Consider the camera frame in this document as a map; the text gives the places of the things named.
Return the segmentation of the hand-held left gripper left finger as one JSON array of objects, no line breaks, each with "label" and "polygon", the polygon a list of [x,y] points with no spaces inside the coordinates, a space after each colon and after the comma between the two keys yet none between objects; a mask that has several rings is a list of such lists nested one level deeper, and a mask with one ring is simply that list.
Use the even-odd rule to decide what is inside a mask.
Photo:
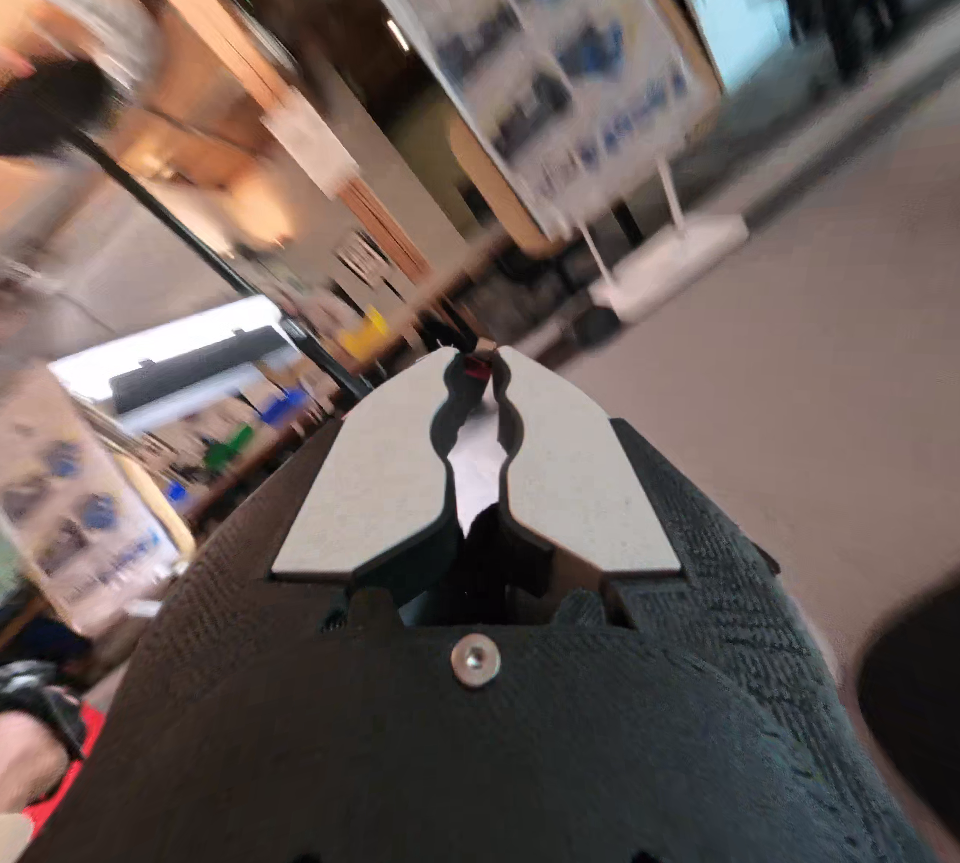
[{"label": "hand-held left gripper left finger", "polygon": [[275,578],[346,582],[440,526],[449,451],[435,447],[432,428],[460,356],[430,353],[351,409],[273,561]]}]

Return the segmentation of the person's right hand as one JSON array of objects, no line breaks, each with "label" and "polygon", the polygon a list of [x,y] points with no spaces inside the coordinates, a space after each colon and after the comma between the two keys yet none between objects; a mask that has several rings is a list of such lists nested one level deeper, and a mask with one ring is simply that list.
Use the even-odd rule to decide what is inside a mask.
[{"label": "person's right hand", "polygon": [[1,714],[1,813],[20,813],[56,791],[70,754],[49,727],[23,712]]}]

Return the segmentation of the red plastic bin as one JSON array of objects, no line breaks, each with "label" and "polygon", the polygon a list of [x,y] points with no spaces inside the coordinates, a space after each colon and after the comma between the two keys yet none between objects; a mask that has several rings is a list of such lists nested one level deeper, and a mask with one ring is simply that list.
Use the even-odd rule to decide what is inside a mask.
[{"label": "red plastic bin", "polygon": [[96,706],[91,705],[87,700],[80,702],[79,716],[85,728],[80,759],[75,759],[69,764],[65,775],[54,790],[50,791],[44,798],[31,803],[22,812],[22,816],[30,824],[30,842],[33,842],[40,835],[51,816],[66,798],[70,788],[76,783],[106,724],[106,714]]}]

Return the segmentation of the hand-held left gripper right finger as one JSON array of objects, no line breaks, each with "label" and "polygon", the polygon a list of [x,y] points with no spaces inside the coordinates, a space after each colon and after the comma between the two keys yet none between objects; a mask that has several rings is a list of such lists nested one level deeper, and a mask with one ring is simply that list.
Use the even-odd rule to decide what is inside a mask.
[{"label": "hand-held left gripper right finger", "polygon": [[506,528],[589,579],[680,576],[681,560],[609,414],[511,346],[494,354],[492,370]]}]

